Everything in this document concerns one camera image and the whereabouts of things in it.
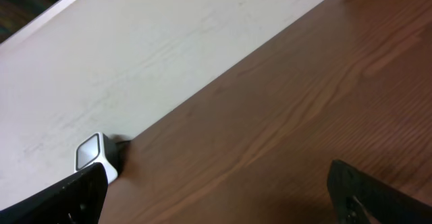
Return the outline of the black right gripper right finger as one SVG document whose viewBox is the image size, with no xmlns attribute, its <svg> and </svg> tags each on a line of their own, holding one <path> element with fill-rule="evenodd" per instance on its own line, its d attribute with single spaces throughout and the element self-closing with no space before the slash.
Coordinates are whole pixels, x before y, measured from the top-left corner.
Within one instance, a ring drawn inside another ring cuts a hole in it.
<svg viewBox="0 0 432 224">
<path fill-rule="evenodd" d="M 327 189 L 339 223 L 430 223 L 431 207 L 341 161 L 331 162 Z"/>
</svg>

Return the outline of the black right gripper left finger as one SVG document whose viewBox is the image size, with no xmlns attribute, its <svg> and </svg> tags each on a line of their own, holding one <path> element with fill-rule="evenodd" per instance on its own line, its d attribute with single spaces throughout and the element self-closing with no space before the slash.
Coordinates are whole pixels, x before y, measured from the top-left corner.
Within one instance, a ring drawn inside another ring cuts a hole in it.
<svg viewBox="0 0 432 224">
<path fill-rule="evenodd" d="M 101 163 L 93 163 L 1 211 L 2 223 L 98 223 L 107 193 Z"/>
</svg>

